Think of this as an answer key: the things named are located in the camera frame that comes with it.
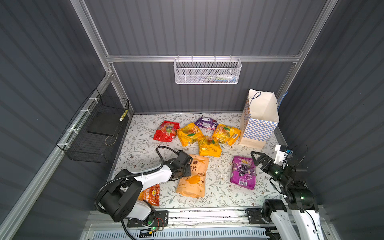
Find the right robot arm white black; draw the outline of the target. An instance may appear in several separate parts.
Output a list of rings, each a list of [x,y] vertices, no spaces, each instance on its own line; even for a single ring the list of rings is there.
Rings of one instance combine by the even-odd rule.
[[[323,240],[319,207],[306,186],[307,170],[298,158],[298,147],[276,145],[276,156],[252,151],[253,163],[276,182],[281,200],[267,199],[261,208],[246,209],[250,224],[273,224],[282,240]]]

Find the orange red snack bag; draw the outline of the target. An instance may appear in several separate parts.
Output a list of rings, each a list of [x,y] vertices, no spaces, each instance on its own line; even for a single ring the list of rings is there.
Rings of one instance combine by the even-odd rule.
[[[138,200],[147,201],[150,205],[158,207],[160,205],[160,185],[156,184],[143,190]]]

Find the blue checkered paper bag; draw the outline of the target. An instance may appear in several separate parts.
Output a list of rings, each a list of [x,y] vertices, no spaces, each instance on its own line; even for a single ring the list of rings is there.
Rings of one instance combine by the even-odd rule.
[[[275,94],[250,89],[241,118],[239,145],[262,149],[274,133],[279,121]]]

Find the large purple snack bag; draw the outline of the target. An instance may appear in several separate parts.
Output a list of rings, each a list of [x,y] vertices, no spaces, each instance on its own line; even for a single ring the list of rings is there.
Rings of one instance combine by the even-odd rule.
[[[256,166],[251,158],[236,156],[232,162],[232,184],[254,190],[256,186]]]

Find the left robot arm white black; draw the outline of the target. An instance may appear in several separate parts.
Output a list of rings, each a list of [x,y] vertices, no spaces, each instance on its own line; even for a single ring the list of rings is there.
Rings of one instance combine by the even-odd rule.
[[[157,168],[142,173],[124,169],[106,182],[94,198],[96,210],[109,215],[116,223],[132,218],[141,221],[144,226],[151,225],[155,210],[151,204],[139,200],[140,193],[157,184],[191,176],[193,162],[193,158],[182,150],[158,146],[156,152],[161,161]]]

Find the large orange chips bag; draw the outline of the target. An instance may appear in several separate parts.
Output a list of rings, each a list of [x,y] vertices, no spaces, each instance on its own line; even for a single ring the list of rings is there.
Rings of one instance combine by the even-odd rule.
[[[190,156],[192,157],[191,176],[180,179],[176,192],[184,197],[203,198],[209,158],[199,155]]]

